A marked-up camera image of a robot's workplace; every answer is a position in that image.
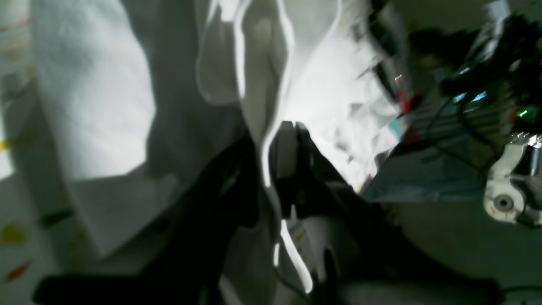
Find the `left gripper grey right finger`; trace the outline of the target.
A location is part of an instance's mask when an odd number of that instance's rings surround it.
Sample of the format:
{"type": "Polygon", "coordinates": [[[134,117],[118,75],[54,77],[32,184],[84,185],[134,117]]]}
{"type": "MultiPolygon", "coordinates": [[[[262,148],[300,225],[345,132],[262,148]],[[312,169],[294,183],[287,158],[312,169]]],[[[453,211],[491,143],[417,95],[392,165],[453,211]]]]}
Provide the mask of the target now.
{"type": "Polygon", "coordinates": [[[314,305],[499,305],[497,282],[455,272],[413,245],[385,209],[337,173],[301,123],[283,122],[271,145],[282,216],[308,269],[314,305]]]}

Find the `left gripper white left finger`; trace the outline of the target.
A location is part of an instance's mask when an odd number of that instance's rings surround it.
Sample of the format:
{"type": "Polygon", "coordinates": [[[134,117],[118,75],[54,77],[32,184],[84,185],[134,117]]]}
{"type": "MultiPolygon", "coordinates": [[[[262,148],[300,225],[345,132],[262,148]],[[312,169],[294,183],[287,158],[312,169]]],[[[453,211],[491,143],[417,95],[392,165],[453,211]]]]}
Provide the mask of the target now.
{"type": "Polygon", "coordinates": [[[255,147],[249,137],[216,156],[195,183],[124,247],[150,250],[135,274],[62,274],[41,280],[37,305],[196,305],[218,301],[228,245],[259,221],[255,147]]]}

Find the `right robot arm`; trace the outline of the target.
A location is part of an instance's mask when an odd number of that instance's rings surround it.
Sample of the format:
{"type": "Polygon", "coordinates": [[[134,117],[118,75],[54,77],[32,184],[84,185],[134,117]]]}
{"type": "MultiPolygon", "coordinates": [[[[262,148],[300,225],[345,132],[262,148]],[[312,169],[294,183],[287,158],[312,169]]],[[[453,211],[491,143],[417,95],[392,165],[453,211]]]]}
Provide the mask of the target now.
{"type": "Polygon", "coordinates": [[[409,34],[421,68],[447,68],[442,105],[418,118],[437,150],[477,171],[498,222],[541,226],[541,25],[496,17],[478,30],[409,34]]]}

